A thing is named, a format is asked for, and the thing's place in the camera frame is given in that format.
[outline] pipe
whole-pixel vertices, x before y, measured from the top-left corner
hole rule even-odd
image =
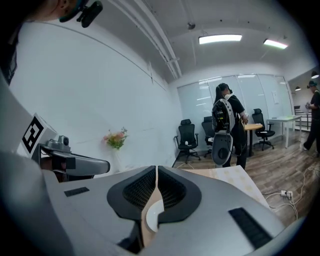
[[[162,27],[160,26],[160,24],[157,21],[157,19],[155,18],[155,16],[150,12],[148,7],[142,2],[142,0],[134,0],[134,1],[141,8],[141,10],[147,15],[147,17],[151,20],[152,24],[154,25],[154,27],[156,28],[156,30],[160,34],[162,40],[164,41],[165,46],[167,47],[167,49],[169,50],[169,53],[171,54],[171,59],[173,59],[173,60],[177,59],[175,52],[174,52],[166,34],[165,34],[165,32],[163,31]],[[174,63],[175,63],[176,69],[178,70],[179,76],[182,77],[182,73],[181,73],[181,69],[180,69],[178,61],[175,61]]]
[[[139,18],[142,19],[142,17],[132,8],[131,5],[127,4],[126,2],[120,0],[120,2],[127,7],[127,9],[131,12],[129,14],[123,7],[121,7],[118,3],[115,2],[115,0],[108,0],[111,4],[113,4],[116,8],[118,8],[123,14],[125,14],[136,26],[138,29],[141,30],[141,32],[151,41],[151,43],[154,45],[154,47],[159,51],[161,57],[163,58],[164,62],[168,65],[168,68],[170,69],[171,74],[173,75],[174,79],[178,78],[178,75],[172,65],[172,63],[168,63],[169,56],[167,55],[165,49],[161,45],[159,39],[156,37],[154,33],[152,33],[151,28],[149,27],[146,22],[142,22],[142,25],[146,25],[143,27],[138,21]]]

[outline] flowers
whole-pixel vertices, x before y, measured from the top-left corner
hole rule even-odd
[[[122,128],[121,131],[112,133],[109,130],[109,134],[106,136],[103,136],[103,140],[109,144],[112,148],[119,150],[125,143],[128,130],[126,128]]]

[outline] black office chair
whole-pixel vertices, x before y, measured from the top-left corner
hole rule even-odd
[[[208,141],[209,138],[213,138],[215,136],[215,131],[213,129],[213,126],[212,126],[212,116],[206,116],[203,118],[203,122],[201,123],[202,124],[202,127],[204,129],[204,132],[205,132],[205,143],[208,145],[208,146],[212,146],[212,142],[211,141]],[[208,150],[207,153],[205,153],[204,157],[206,158],[207,155],[211,154],[212,153],[212,147]]]
[[[178,136],[175,136],[178,149],[180,149],[176,159],[179,159],[181,154],[184,154],[186,156],[185,163],[187,163],[189,157],[196,157],[200,161],[201,159],[198,156],[198,153],[194,150],[198,146],[198,133],[195,134],[195,125],[191,123],[190,119],[182,120],[180,124],[180,144],[178,142]]]
[[[273,123],[268,123],[269,130],[266,130],[264,115],[262,114],[260,108],[254,109],[254,114],[252,114],[252,118],[256,124],[262,124],[262,128],[255,130],[255,134],[258,137],[261,137],[263,139],[263,141],[259,141],[259,143],[256,143],[256,144],[259,144],[259,145],[262,144],[262,151],[264,151],[265,144],[271,146],[272,149],[275,149],[275,147],[271,144],[271,142],[268,141],[268,138],[275,135],[275,133],[276,133],[275,131],[271,130],[271,126],[273,125]]]

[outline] wooden table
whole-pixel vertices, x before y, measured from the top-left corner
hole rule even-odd
[[[237,189],[244,192],[245,194],[247,194],[249,197],[264,205],[266,208],[270,209],[267,201],[265,200],[264,196],[262,195],[256,184],[240,165],[215,169],[184,169],[184,171],[229,183]],[[141,213],[141,232],[143,244],[145,247],[148,246],[148,244],[153,240],[153,238],[156,235],[156,233],[148,227],[146,221],[147,211],[151,205],[153,205],[155,202],[159,200],[162,200],[162,196],[158,189],[157,167],[155,190],[153,191],[149,201],[147,202]]]
[[[248,139],[248,131],[250,133],[248,157],[252,157],[253,156],[253,152],[252,152],[253,130],[258,130],[258,129],[261,129],[262,127],[263,127],[263,125],[260,124],[260,123],[252,123],[252,124],[245,124],[244,125],[244,130],[245,130],[245,134],[246,134],[247,139]]]
[[[301,142],[301,133],[302,133],[302,124],[301,124],[301,115],[290,115],[290,116],[279,116],[277,118],[268,119],[267,121],[272,122],[280,122],[281,123],[281,135],[284,136],[284,123],[286,123],[286,136],[285,136],[285,148],[288,148],[289,144],[289,122],[293,122],[296,120],[300,120],[300,138]]]

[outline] person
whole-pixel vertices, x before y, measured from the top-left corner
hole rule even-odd
[[[235,124],[231,130],[231,136],[233,137],[233,146],[235,148],[235,155],[237,156],[236,165],[240,165],[243,169],[245,169],[247,163],[247,136],[245,128],[242,124],[242,122],[244,124],[248,123],[245,108],[242,106],[241,102],[233,94],[232,90],[226,83],[219,84],[215,89],[214,103],[216,103],[220,99],[226,99],[232,107]],[[228,161],[223,165],[223,167],[230,166],[231,156],[232,154],[230,155]]]
[[[309,86],[311,92],[313,93],[313,97],[310,103],[306,104],[307,109],[311,110],[311,127],[308,139],[303,144],[304,150],[310,150],[312,144],[316,140],[316,150],[318,152],[318,156],[320,153],[320,92],[317,89],[317,83],[314,81],[309,82]]]
[[[15,10],[11,18],[1,17],[1,24],[6,24],[1,30],[1,58],[0,68],[6,83],[10,85],[17,69],[17,51],[19,43],[18,34],[24,22],[28,21],[52,21],[68,17],[79,12],[78,6],[87,0],[32,0],[32,1],[4,1],[2,10]]]

